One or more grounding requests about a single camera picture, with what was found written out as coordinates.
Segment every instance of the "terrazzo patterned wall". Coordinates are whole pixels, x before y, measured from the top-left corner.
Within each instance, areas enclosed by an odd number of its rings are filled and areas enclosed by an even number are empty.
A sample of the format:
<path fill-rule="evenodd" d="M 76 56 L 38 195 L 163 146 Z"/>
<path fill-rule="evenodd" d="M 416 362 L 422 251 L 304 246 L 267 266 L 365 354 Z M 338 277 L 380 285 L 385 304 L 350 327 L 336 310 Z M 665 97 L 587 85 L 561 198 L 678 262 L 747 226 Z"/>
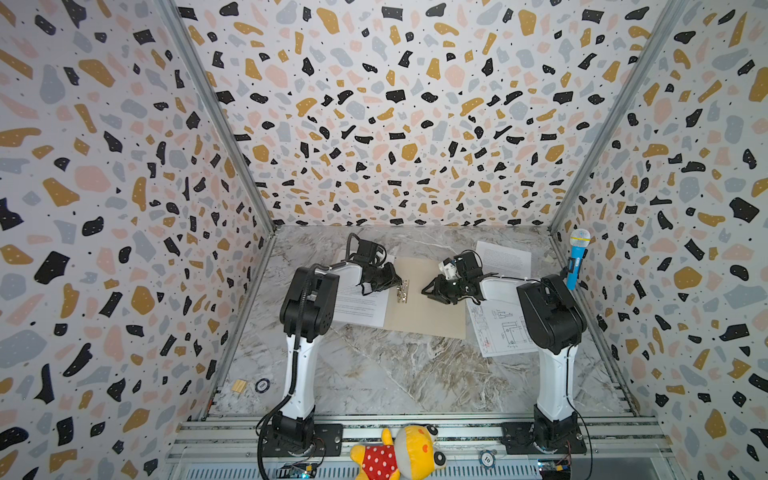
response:
<path fill-rule="evenodd" d="M 0 477 L 157 478 L 260 226 L 151 2 L 0 15 Z"/>
<path fill-rule="evenodd" d="M 179 0 L 277 224 L 549 223 L 665 2 Z"/>
<path fill-rule="evenodd" d="M 767 8 L 690 2 L 565 224 L 592 232 L 581 288 L 697 480 L 768 477 Z"/>

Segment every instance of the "microphone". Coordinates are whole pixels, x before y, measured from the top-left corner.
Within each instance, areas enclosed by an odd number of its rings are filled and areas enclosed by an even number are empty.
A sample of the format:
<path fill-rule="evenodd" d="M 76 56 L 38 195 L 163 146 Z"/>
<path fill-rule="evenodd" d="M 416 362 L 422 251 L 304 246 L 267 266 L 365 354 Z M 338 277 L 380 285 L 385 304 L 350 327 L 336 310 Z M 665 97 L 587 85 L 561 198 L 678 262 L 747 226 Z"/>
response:
<path fill-rule="evenodd" d="M 581 266 L 581 259 L 584 257 L 584 249 L 589 245 L 591 235 L 584 228 L 579 228 L 571 233 L 571 258 L 568 261 L 568 281 L 566 286 L 569 290 L 576 288 L 578 279 L 578 268 Z"/>

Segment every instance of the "black mounting plate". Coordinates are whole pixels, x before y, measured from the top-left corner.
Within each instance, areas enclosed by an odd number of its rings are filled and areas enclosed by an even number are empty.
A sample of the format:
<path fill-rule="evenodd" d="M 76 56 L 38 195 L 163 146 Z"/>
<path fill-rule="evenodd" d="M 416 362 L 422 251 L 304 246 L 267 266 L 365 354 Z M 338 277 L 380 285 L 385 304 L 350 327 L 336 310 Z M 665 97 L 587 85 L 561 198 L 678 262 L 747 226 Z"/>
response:
<path fill-rule="evenodd" d="M 341 456 L 341 441 L 344 438 L 344 425 L 340 423 L 316 423 L 315 424 L 315 438 L 322 440 L 321 442 L 315 441 L 314 452 L 307 452 L 305 455 L 301 455 L 302 452 L 292 452 L 290 450 L 290 444 L 276 438 L 274 431 L 272 430 L 272 424 L 270 423 L 266 427 L 266 443 L 264 444 L 262 456 L 263 457 L 291 457 L 303 458 L 312 453 L 313 458 L 322 458 L 323 451 L 325 451 L 326 457 L 338 457 Z"/>
<path fill-rule="evenodd" d="M 505 422 L 502 423 L 502 444 L 507 449 L 507 455 L 542 455 L 541 450 L 532 443 L 533 422 Z M 581 429 L 571 432 L 563 441 L 565 446 L 560 447 L 551 455 L 566 455 L 568 447 L 566 441 L 571 443 L 571 453 L 587 453 L 587 446 L 581 437 Z"/>

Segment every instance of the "plush toy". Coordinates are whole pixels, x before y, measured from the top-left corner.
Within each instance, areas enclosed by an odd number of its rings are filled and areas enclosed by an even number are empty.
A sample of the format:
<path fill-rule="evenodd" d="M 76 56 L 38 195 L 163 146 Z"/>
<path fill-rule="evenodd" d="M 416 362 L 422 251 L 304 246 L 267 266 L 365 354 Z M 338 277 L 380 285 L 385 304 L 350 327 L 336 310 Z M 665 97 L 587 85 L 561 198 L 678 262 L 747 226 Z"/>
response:
<path fill-rule="evenodd" d="M 389 429 L 382 432 L 384 445 L 355 445 L 349 456 L 360 465 L 355 480 L 423 480 L 445 468 L 445 455 L 434 448 L 433 425 L 409 425 L 392 441 Z"/>

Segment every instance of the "gray marble tabletop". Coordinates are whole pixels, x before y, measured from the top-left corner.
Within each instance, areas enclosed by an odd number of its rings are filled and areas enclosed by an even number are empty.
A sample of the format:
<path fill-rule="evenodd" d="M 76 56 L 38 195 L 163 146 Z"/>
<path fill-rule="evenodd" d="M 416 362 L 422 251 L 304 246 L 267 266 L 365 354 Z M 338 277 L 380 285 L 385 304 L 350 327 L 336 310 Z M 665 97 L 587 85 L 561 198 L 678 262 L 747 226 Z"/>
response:
<path fill-rule="evenodd" d="M 545 229 L 513 227 L 281 227 L 265 276 L 211 415 L 261 416 L 283 397 L 286 336 L 278 320 L 296 268 L 330 264 L 349 232 L 398 257 L 435 262 L 475 248 L 478 240 L 532 253 L 531 275 L 560 270 Z M 538 396 L 538 354 L 483 358 L 467 319 L 466 339 L 336 324 L 319 351 L 319 414 L 420 412 L 531 413 Z M 270 388 L 256 392 L 257 380 Z M 247 387 L 232 391 L 242 379 Z M 576 358 L 575 404 L 584 415 L 623 412 L 594 341 L 584 333 Z"/>

